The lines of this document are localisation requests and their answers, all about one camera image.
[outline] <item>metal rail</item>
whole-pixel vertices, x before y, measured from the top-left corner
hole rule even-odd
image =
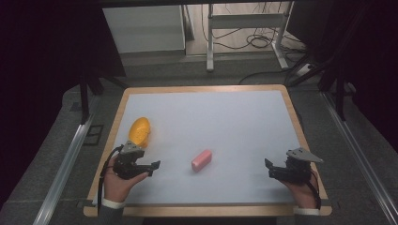
[[[58,173],[56,174],[53,184],[51,185],[43,204],[38,211],[38,215],[34,221],[34,225],[44,225],[50,222],[53,215],[56,204],[58,203],[59,197],[64,189],[65,184],[68,181],[70,172],[73,168],[75,160],[79,155],[82,147],[85,135],[90,128],[91,122],[93,121],[94,115],[97,111],[97,107],[100,102],[100,97],[94,96],[90,102],[90,111],[87,121],[84,125],[79,125],[75,136],[69,146],[68,152],[65,154],[64,160],[59,167]]]
[[[352,134],[348,124],[340,119],[338,113],[334,110],[334,102],[331,96],[327,93],[321,93],[321,96],[327,103],[330,114],[333,120],[336,122],[338,128],[342,132],[346,142],[349,145],[349,149],[357,161],[357,164],[365,177],[366,182],[374,193],[381,209],[387,217],[390,224],[398,224],[398,211],[395,203],[384,187],[383,183],[378,179],[375,171],[373,170],[371,164],[369,163],[366,156],[363,154],[360,145]]]

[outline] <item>pink eraser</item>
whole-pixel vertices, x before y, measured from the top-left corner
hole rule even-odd
[[[211,161],[211,151],[205,150],[192,161],[192,169],[195,172],[202,170]]]

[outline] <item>yellow object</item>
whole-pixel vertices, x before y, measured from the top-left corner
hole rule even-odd
[[[149,121],[145,117],[141,117],[132,124],[129,132],[129,139],[138,146],[146,148],[148,146],[149,133]]]

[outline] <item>wall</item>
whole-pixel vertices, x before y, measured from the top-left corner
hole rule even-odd
[[[119,53],[184,50],[180,6],[105,8]]]

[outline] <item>human hand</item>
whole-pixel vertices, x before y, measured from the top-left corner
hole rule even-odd
[[[310,183],[314,186],[316,191],[319,191],[318,189],[318,173],[311,170],[312,175],[311,175],[311,180]],[[309,208],[309,209],[315,209],[316,208],[316,199],[313,194],[313,192],[310,190],[310,188],[306,184],[293,184],[290,182],[286,181],[281,181],[282,184],[287,186],[289,188],[290,192],[293,195],[293,198],[296,201],[296,204],[298,205],[299,208]]]
[[[129,195],[131,188],[147,178],[148,173],[143,172],[130,180],[124,180],[118,177],[113,170],[116,158],[117,157],[112,157],[109,160],[108,168],[106,169],[104,177],[104,198],[115,203],[123,203]]]

